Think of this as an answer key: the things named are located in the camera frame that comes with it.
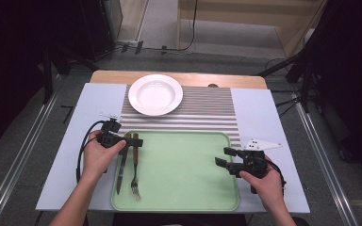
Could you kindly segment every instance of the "plate rim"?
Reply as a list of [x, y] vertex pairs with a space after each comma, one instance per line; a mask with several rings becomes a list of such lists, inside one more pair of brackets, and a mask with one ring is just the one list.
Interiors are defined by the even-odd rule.
[[[152, 81], [153, 79], [160, 79], [161, 81], [168, 84], [170, 87], [174, 90], [174, 99], [171, 102], [171, 104], [163, 109], [159, 110], [149, 110], [143, 106], [140, 105], [140, 103], [137, 101], [136, 94], [138, 92], [138, 88], [142, 87], [147, 82]], [[160, 73], [152, 73], [148, 75], [144, 75], [143, 77], [139, 78], [137, 81], [135, 81], [129, 91], [128, 91], [128, 101], [132, 105], [132, 107], [137, 110], [140, 114], [147, 115], [147, 116], [160, 116], [168, 114], [172, 111], [174, 111], [180, 104], [184, 96], [184, 91], [182, 90], [181, 85], [177, 80], [174, 78]]]

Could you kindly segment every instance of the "knife blade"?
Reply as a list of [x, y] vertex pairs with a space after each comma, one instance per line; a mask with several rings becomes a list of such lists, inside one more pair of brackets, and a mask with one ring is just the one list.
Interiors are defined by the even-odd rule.
[[[131, 135], [130, 134], [125, 134], [124, 137], [131, 138]], [[116, 183], [117, 194], [120, 193], [120, 188], [122, 188], [124, 166], [125, 166], [125, 161], [127, 160], [128, 148], [129, 148], [129, 146], [125, 145], [122, 148], [122, 150], [119, 152], [119, 155], [122, 157], [122, 162], [120, 164], [119, 174], [117, 174], [117, 183]]]

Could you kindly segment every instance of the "green tray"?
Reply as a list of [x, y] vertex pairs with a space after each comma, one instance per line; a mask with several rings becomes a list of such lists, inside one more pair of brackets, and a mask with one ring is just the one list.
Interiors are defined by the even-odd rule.
[[239, 204], [237, 180], [214, 158], [232, 161], [223, 153], [229, 147], [224, 133], [130, 131], [143, 139], [139, 148], [138, 188], [141, 200], [131, 193], [134, 176], [132, 148], [123, 172], [118, 195], [116, 183], [111, 197], [113, 207], [120, 211], [209, 212], [232, 211]]

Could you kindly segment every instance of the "white bracket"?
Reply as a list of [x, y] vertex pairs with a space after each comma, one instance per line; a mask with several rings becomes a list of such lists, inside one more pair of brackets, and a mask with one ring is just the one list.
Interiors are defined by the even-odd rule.
[[281, 143], [273, 143], [265, 140], [251, 139], [248, 144], [245, 145], [244, 150], [248, 151], [263, 151], [273, 148], [281, 148]]

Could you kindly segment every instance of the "striped placemat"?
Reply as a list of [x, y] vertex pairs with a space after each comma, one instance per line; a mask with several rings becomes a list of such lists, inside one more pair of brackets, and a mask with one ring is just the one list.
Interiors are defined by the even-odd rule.
[[211, 131], [230, 137], [231, 147], [240, 148], [239, 130], [229, 88], [183, 87], [183, 100], [172, 112], [163, 116], [146, 116], [128, 101], [127, 86], [119, 135], [130, 130]]

